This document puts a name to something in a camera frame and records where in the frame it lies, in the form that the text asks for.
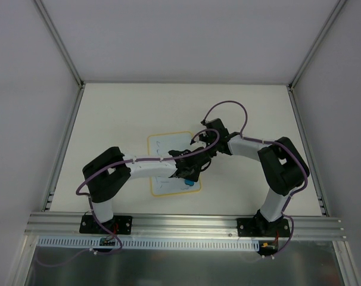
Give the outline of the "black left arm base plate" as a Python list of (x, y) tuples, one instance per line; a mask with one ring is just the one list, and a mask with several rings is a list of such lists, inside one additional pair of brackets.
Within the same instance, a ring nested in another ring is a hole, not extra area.
[[(114, 215), (113, 218), (107, 222), (102, 223), (105, 229), (117, 235), (130, 235), (132, 229), (132, 216)], [(96, 223), (91, 214), (82, 216), (79, 227), (81, 234), (107, 234), (99, 224)]]

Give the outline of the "yellow framed small whiteboard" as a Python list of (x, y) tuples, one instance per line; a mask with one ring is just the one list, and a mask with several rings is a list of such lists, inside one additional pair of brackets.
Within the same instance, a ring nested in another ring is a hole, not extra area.
[[(162, 133), (150, 135), (147, 138), (148, 155), (163, 155), (170, 150), (190, 149), (193, 134), (188, 131)], [(168, 195), (187, 194), (201, 190), (201, 182), (194, 186), (187, 186), (185, 179), (150, 177), (150, 190), (153, 196), (163, 197)]]

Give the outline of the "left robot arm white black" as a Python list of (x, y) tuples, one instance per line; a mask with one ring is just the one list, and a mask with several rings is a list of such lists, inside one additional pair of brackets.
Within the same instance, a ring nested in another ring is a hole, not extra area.
[(84, 185), (88, 187), (93, 226), (107, 233), (114, 226), (112, 199), (120, 189), (134, 179), (159, 177), (197, 182), (204, 166), (211, 162), (208, 148), (170, 150), (163, 156), (138, 158), (111, 147), (82, 169)]

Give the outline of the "blue foam whiteboard eraser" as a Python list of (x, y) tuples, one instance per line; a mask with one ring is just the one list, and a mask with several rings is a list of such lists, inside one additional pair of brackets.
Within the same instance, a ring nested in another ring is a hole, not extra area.
[(185, 184), (186, 184), (187, 186), (194, 186), (194, 185), (195, 185), (195, 182), (194, 182), (194, 181), (190, 181), (190, 180), (188, 180), (188, 179), (185, 179), (184, 182), (185, 182)]

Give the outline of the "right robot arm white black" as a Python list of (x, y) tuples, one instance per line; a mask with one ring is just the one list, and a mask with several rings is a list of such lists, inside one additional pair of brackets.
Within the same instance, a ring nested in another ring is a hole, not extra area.
[(252, 237), (275, 236), (282, 228), (291, 197), (307, 186), (310, 171), (302, 156), (287, 137), (262, 141), (244, 137), (239, 132), (229, 133), (220, 119), (202, 120), (201, 124), (208, 129), (205, 135), (199, 136), (201, 141), (212, 144), (216, 139), (212, 130), (218, 131), (219, 141), (212, 150), (258, 161), (269, 186), (263, 205), (248, 222), (238, 225), (238, 233)]

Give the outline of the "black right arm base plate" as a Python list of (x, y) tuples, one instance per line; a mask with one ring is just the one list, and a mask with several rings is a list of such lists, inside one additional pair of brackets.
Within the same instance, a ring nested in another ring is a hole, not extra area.
[(290, 226), (288, 220), (280, 218), (274, 222), (255, 218), (237, 218), (236, 228), (239, 237), (276, 237), (290, 236)]

